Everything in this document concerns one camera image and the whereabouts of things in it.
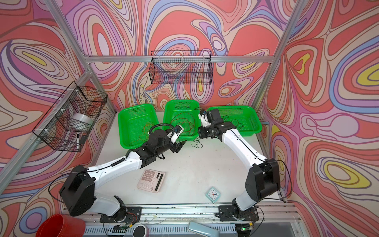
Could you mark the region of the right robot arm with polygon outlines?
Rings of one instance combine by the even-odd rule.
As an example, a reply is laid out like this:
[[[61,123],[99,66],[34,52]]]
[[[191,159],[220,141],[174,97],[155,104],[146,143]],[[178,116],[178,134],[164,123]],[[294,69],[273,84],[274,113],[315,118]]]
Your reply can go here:
[[[201,110],[198,117],[201,122],[198,128],[199,138],[219,139],[237,155],[248,170],[245,191],[233,200],[237,211],[246,211],[280,190],[277,161],[269,160],[255,150],[232,122],[223,120],[218,109]]]

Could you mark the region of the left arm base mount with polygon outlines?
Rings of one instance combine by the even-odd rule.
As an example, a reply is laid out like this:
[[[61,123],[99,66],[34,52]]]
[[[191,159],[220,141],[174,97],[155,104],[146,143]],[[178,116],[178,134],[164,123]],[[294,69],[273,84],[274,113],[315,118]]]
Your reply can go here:
[[[100,223],[126,223],[134,225],[140,221],[142,207],[141,206],[126,206],[119,196],[114,196],[120,204],[120,209],[113,216],[104,214],[100,217]]]

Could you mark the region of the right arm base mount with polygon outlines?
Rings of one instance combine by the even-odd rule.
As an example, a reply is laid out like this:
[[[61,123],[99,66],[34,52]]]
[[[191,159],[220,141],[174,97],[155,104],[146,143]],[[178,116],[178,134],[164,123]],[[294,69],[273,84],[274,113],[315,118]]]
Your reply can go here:
[[[255,206],[242,211],[234,205],[219,205],[215,216],[222,222],[249,221],[255,223],[260,219]]]

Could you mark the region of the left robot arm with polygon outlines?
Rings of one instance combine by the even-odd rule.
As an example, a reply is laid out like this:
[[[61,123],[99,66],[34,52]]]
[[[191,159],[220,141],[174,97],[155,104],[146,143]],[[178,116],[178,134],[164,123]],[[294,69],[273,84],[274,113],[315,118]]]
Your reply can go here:
[[[94,212],[109,217],[113,222],[124,220],[128,210],[121,198],[97,194],[96,190],[123,174],[148,166],[157,158],[164,159],[163,153],[168,150],[178,153],[185,144],[179,140],[183,127],[168,124],[169,128],[163,130],[162,126],[161,123],[152,126],[148,141],[128,150],[119,159],[88,168],[82,165],[73,168],[59,191],[70,216]]]

